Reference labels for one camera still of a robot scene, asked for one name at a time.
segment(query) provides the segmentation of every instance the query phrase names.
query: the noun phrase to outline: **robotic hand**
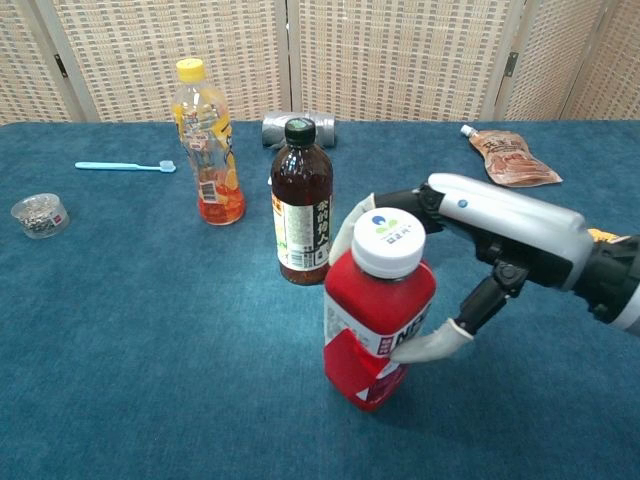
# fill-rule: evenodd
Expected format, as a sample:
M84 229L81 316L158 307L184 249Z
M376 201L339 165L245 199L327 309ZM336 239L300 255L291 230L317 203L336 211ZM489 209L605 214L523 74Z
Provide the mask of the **robotic hand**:
M414 190L371 194L347 216L329 255L333 264L351 246L353 226L376 207L406 210L427 234L453 227L470 236L476 258L493 266L435 332L391 352L399 363L448 357L470 342L526 280L572 290L607 324L640 336L640 235L594 241L579 213L460 175L434 173Z

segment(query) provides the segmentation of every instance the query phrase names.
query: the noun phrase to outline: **red bottle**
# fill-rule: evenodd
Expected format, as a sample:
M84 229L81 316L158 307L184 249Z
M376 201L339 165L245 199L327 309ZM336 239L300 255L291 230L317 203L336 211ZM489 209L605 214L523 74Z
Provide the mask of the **red bottle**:
M325 373L363 410L378 408L407 374L389 355L420 330L435 292L422 261L425 237L413 215L371 210L325 279Z

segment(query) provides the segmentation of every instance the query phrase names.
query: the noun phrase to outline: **small plastic container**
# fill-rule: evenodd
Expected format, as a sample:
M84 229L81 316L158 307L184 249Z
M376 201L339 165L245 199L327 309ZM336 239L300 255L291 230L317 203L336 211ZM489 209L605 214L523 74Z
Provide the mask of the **small plastic container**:
M51 237L69 225L69 215L53 193L39 193L20 200L11 208L11 215L30 238Z

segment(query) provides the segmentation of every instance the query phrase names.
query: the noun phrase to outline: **gray cylinder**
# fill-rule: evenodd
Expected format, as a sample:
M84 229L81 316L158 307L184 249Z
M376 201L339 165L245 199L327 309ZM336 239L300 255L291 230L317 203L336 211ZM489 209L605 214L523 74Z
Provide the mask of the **gray cylinder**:
M336 143L336 117L316 112L269 112L262 120L262 144L280 148L284 145L284 126L292 118L304 117L316 124L316 143L321 147L333 147Z

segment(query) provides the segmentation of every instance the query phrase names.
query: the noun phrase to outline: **black bottle cap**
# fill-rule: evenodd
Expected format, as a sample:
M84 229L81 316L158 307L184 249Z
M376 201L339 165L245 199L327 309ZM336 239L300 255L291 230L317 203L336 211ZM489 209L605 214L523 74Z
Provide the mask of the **black bottle cap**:
M308 118L292 118L284 126L287 145L307 147L316 140L316 124Z

